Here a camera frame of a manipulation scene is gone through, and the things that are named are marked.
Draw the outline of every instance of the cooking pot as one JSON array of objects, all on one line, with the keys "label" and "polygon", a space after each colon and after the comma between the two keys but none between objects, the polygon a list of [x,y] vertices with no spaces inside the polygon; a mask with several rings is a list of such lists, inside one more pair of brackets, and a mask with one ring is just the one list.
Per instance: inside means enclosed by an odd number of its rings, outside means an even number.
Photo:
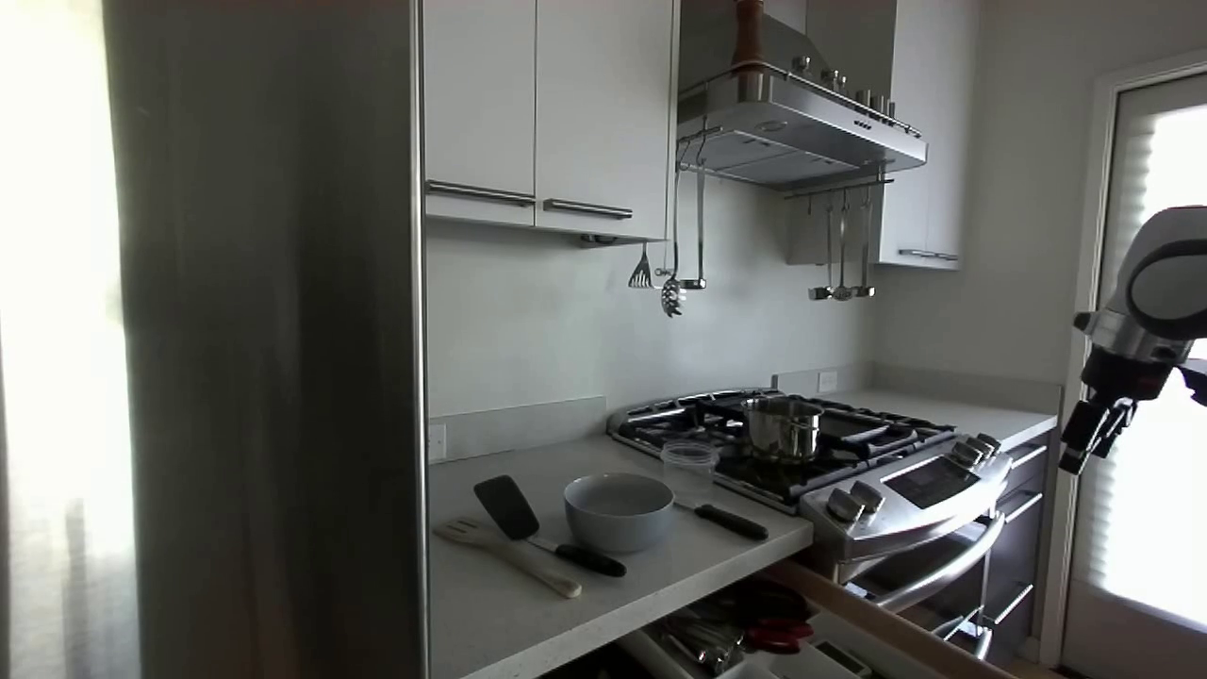
[{"label": "cooking pot", "polygon": [[822,410],[804,395],[745,402],[745,456],[812,462],[819,452]]}]

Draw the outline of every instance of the range hood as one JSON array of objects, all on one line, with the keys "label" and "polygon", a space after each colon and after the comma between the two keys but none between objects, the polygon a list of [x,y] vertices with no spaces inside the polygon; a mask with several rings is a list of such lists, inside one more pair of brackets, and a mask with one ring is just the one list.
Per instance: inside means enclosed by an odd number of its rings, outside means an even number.
[{"label": "range hood", "polygon": [[925,167],[895,100],[848,81],[763,0],[684,4],[677,161],[798,188]]}]

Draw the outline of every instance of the white countertop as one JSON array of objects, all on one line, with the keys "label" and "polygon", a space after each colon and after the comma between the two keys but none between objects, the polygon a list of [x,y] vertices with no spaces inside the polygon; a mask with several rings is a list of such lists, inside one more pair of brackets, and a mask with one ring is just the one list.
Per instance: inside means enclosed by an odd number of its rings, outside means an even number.
[{"label": "white countertop", "polygon": [[963,402],[963,400],[939,400],[939,395],[915,395],[915,393],[837,393],[827,400],[948,422],[958,435],[987,435],[1002,450],[1013,450],[1031,436],[1057,431],[1051,410],[1013,410],[1013,408]]},{"label": "white countertop", "polygon": [[[661,474],[661,462],[608,436],[436,462],[431,471],[431,520],[476,517],[489,524],[471,488],[489,474],[511,474],[540,517],[540,535],[569,539],[560,488],[587,471]],[[511,573],[510,566],[433,535],[433,676],[485,679],[550,670],[733,579],[785,561],[812,544],[812,524],[804,517],[785,517],[728,490],[713,490],[713,504],[757,520],[770,539],[749,544],[694,512],[675,512],[675,527],[662,544],[623,557],[631,571],[627,577],[597,577],[530,550],[583,583],[583,597],[575,598],[559,598],[550,587]]]}]

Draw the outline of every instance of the upper cabinet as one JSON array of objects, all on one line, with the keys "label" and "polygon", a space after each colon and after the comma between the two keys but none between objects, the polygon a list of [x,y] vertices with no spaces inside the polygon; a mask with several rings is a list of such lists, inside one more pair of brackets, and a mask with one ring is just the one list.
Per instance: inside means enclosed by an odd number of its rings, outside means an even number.
[{"label": "upper cabinet", "polygon": [[890,90],[926,139],[926,167],[886,186],[878,265],[958,269],[982,10],[985,0],[897,0]]},{"label": "upper cabinet", "polygon": [[675,0],[431,0],[426,214],[662,237]]}]

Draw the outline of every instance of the spatula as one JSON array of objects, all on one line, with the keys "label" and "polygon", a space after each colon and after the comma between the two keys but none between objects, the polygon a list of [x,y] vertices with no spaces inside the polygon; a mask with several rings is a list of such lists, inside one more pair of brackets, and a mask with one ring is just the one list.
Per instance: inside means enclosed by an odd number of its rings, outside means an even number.
[{"label": "spatula", "polygon": [[494,554],[498,561],[519,571],[524,577],[553,587],[559,597],[564,598],[575,598],[579,597],[579,583],[560,577],[560,573],[550,573],[543,571],[540,561],[524,557],[511,544],[505,544],[498,533],[489,533],[485,524],[476,524],[476,520],[447,520],[447,524],[436,524],[433,527],[441,539],[447,544],[465,544],[465,545],[476,545],[476,550],[485,550]]},{"label": "spatula", "polygon": [[476,494],[479,494],[485,512],[494,517],[494,524],[510,539],[529,539],[530,545],[550,550],[553,557],[564,557],[564,561],[573,561],[579,571],[597,571],[597,573],[608,573],[608,577],[623,577],[627,573],[623,561],[613,561],[613,557],[608,557],[598,550],[587,550],[587,545],[575,545],[575,544],[553,544],[553,539],[534,535],[540,520],[534,520],[524,490],[510,474],[494,474],[494,478],[476,484]]}]

